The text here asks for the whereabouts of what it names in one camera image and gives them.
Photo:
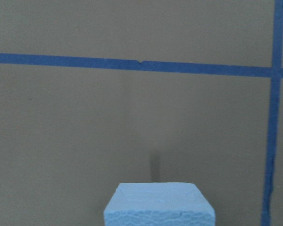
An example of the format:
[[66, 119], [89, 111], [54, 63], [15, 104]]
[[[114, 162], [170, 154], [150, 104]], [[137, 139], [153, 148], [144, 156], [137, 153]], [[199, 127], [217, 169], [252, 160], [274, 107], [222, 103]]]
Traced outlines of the light blue foam block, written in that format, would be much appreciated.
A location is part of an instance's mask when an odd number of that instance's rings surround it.
[[192, 183], [121, 183], [103, 212], [107, 226], [214, 226], [213, 207]]

